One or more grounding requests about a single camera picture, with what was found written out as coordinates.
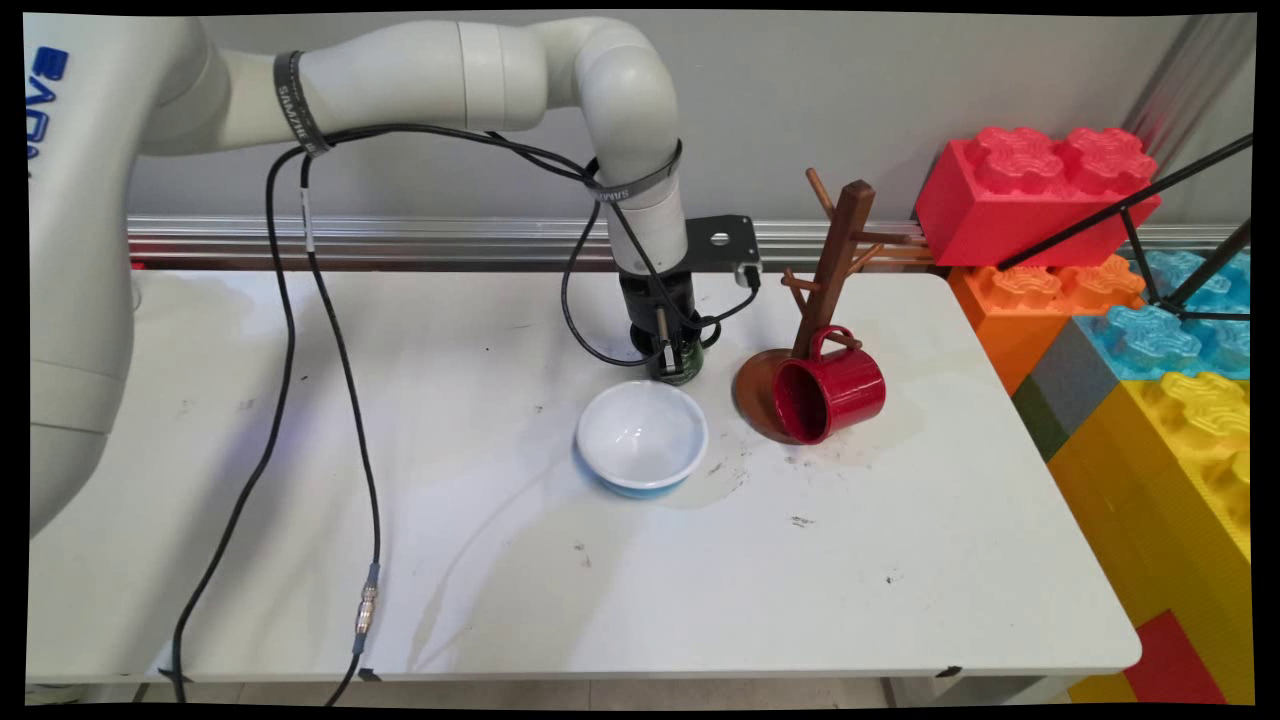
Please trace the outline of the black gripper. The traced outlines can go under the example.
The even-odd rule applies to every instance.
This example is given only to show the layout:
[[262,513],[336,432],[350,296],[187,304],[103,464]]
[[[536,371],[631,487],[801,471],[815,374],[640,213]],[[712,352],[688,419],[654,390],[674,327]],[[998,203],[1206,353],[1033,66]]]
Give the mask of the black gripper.
[[631,322],[628,337],[632,345],[654,346],[658,341],[660,354],[657,377],[672,380],[682,370],[682,359],[676,342],[699,340],[700,331],[686,327],[668,307],[666,297],[669,296],[689,320],[699,320],[700,316],[694,305],[692,274],[690,272],[671,272],[660,275],[666,293],[658,290],[658,283],[650,275],[621,272],[618,278]]

